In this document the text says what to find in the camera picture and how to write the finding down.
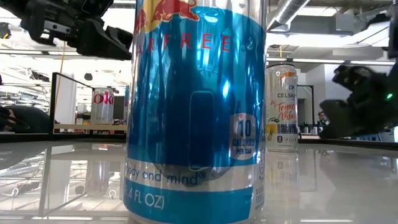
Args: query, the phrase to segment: blue can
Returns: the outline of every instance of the blue can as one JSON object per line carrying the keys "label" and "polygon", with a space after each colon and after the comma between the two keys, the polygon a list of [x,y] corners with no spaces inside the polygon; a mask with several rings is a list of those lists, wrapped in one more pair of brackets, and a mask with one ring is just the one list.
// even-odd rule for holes
{"label": "blue can", "polygon": [[137,0],[124,188],[136,222],[259,216],[265,18],[263,0]]}

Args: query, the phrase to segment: can top rim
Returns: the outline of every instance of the can top rim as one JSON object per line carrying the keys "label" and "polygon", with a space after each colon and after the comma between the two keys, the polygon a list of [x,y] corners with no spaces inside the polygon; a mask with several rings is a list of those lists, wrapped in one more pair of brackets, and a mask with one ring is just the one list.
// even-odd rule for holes
{"label": "can top rim", "polygon": [[296,66],[294,66],[292,64],[289,64],[289,63],[280,63],[280,64],[276,64],[276,65],[268,65],[267,68],[271,68],[271,67],[274,67],[274,66],[277,66],[277,65],[290,65],[290,66],[293,66],[294,68],[296,68]]}

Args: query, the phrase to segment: red bull logo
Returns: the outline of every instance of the red bull logo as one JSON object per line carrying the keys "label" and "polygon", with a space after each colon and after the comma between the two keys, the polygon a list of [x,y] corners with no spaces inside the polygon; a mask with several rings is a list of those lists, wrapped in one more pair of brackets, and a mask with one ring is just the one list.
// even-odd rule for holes
{"label": "red bull logo", "polygon": [[199,21],[199,16],[192,12],[192,8],[196,5],[197,0],[144,1],[142,9],[137,13],[134,33],[140,33],[142,30],[150,32],[161,22],[170,22],[176,15],[182,19]]}

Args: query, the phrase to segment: coke logo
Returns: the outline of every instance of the coke logo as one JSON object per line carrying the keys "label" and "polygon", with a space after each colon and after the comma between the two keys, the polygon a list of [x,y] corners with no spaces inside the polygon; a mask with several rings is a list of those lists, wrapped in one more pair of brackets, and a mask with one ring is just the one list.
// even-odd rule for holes
{"label": "coke logo", "polygon": [[113,105],[114,97],[110,96],[108,92],[105,92],[104,95],[96,94],[93,98],[93,103],[104,103],[104,104]]}

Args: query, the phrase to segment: green light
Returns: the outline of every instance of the green light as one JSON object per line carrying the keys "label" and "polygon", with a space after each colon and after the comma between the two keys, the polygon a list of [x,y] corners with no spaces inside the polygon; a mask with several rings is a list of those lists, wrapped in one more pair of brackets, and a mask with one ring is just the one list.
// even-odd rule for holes
{"label": "green light", "polygon": [[390,99],[392,98],[392,96],[393,96],[393,94],[392,94],[392,93],[389,93],[389,94],[387,95],[387,97],[386,97],[386,100],[390,100]]}

